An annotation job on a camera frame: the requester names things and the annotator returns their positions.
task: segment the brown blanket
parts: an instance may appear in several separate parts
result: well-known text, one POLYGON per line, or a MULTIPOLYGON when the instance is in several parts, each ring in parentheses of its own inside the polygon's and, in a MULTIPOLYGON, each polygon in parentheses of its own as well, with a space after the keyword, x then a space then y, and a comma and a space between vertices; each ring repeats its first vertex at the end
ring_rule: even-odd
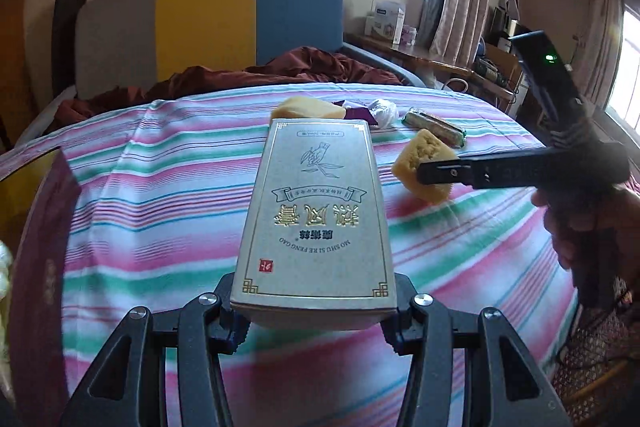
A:
POLYGON ((265 66, 252 66, 244 71, 211 71, 202 66, 193 66, 174 74, 169 80, 159 82, 146 92, 139 87, 116 87, 91 100, 65 100, 58 107, 52 130, 107 111, 154 100, 176 100, 191 94, 236 87, 309 82, 402 85, 398 77, 388 71, 366 66, 339 53, 331 54, 303 46, 274 58, 265 66))

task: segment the striped bed sheet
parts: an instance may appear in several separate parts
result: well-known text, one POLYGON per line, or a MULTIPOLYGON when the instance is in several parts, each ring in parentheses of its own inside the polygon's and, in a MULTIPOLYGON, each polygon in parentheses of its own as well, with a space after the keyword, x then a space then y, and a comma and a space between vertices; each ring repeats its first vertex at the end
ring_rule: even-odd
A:
MULTIPOLYGON (((82 186, 63 281, 70 393, 133 306, 179 308, 234 270, 271 110, 294 94, 413 106, 466 129, 463 155, 540 143, 471 96, 413 87, 305 84, 234 89, 119 110, 30 142, 0 158, 0 175, 61 147, 82 186)), ((544 370, 576 305, 530 188, 453 188, 429 206, 390 167, 414 135, 401 121, 374 130, 395 270, 452 309, 500 308, 544 370)), ((223 376, 236 426, 393 426, 410 359, 379 327, 322 333, 252 325, 223 376)), ((454 356, 450 425, 462 418, 464 362, 454 356)), ((176 353, 166 363, 170 425, 179 425, 176 353)))

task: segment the yellow sponge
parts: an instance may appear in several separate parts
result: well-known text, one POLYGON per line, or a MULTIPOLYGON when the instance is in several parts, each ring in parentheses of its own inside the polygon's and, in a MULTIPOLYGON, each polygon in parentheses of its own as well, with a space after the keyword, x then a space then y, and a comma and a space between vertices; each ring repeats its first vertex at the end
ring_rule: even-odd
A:
POLYGON ((292 96, 271 111, 274 118, 334 118, 342 120, 346 109, 309 96, 292 96))
POLYGON ((418 165, 425 162, 455 160, 456 154, 426 129, 420 129, 409 142, 391 167, 391 172, 402 185, 423 201, 431 204, 442 203, 449 197, 450 184, 422 185, 418 183, 416 171, 418 165))

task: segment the white box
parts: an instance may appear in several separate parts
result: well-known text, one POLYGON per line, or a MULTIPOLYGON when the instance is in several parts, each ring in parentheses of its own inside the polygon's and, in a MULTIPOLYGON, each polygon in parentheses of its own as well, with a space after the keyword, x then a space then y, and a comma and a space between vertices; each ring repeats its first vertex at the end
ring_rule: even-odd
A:
POLYGON ((273 328, 357 330, 394 313, 384 201, 366 122, 273 120, 231 304, 273 328))
POLYGON ((393 1, 376 4, 371 35, 377 39, 399 44, 404 25, 404 6, 393 1))

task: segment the silver bolt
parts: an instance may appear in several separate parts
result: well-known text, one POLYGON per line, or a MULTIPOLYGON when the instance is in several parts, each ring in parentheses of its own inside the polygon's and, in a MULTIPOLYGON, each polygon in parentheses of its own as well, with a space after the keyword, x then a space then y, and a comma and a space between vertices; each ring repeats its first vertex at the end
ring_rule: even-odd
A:
POLYGON ((146 315, 146 308, 144 306, 136 306, 129 312, 129 318, 135 321, 140 320, 146 315))
POLYGON ((484 318, 486 319, 496 319, 498 317, 501 317, 502 314, 500 313, 500 310, 497 310, 495 308, 487 308, 482 312, 482 315, 484 315, 484 318))
POLYGON ((203 293, 198 297, 198 302, 203 306, 209 306, 218 302, 218 296, 215 293, 203 293))
POLYGON ((418 293, 414 297, 414 302, 418 304, 418 306, 431 306, 433 304, 433 297, 428 293, 418 293))

